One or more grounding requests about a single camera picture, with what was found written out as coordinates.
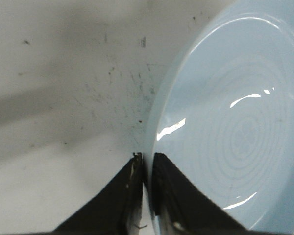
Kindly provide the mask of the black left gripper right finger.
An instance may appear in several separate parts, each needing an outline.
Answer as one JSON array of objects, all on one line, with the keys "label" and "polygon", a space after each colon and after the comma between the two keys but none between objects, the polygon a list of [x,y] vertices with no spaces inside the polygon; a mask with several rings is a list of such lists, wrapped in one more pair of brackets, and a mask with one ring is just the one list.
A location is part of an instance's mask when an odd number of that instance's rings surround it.
[{"label": "black left gripper right finger", "polygon": [[246,231],[237,220],[201,193],[163,153],[155,153],[151,177],[152,203],[156,216],[179,230]]}]

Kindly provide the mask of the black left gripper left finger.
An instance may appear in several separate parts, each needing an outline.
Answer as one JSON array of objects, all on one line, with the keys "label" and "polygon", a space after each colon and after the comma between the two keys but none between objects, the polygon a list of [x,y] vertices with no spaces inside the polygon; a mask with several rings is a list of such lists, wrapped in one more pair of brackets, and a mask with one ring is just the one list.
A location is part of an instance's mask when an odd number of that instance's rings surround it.
[{"label": "black left gripper left finger", "polygon": [[55,232],[138,232],[142,216],[143,159],[133,157],[98,195],[61,223]]}]

